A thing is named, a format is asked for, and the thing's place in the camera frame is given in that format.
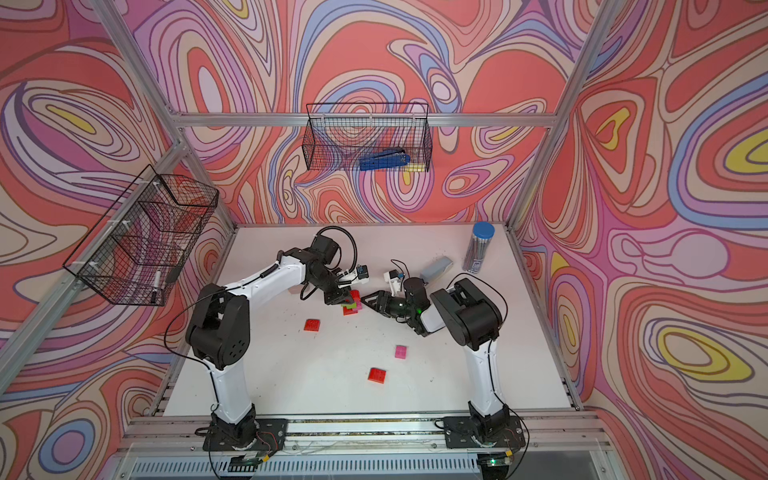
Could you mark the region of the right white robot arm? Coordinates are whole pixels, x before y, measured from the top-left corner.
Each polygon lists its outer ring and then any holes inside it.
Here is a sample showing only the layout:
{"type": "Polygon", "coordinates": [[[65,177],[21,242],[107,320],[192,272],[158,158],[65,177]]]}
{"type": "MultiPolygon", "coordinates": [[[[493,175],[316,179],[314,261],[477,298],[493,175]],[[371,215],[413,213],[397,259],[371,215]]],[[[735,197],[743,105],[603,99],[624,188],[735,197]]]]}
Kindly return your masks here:
{"type": "Polygon", "coordinates": [[[405,281],[404,295],[378,290],[361,297],[366,307],[426,337],[442,329],[462,348],[470,379],[468,414],[436,422],[446,447],[502,448],[513,455],[527,447],[528,431],[503,399],[497,340],[509,307],[498,307],[483,290],[490,284],[470,273],[456,275],[446,288],[426,292],[421,278],[405,281]]]}

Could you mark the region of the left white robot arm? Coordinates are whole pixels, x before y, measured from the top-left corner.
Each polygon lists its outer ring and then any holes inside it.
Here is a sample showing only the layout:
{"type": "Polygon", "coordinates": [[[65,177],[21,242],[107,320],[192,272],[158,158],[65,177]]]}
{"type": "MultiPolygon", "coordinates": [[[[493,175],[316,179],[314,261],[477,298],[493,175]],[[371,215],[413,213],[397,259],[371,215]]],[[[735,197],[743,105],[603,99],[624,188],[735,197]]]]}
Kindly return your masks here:
{"type": "Polygon", "coordinates": [[[203,429],[208,452],[282,449],[277,429],[284,419],[262,424],[247,391],[244,356],[250,348],[253,307],[261,307],[283,292],[300,286],[300,299],[323,293],[325,304],[352,301],[351,286],[359,280],[358,247],[351,233],[339,226],[321,228],[305,248],[280,250],[266,268],[225,286],[206,285],[189,306],[192,316],[185,333],[191,361],[203,365],[211,379],[214,404],[203,429]]]}

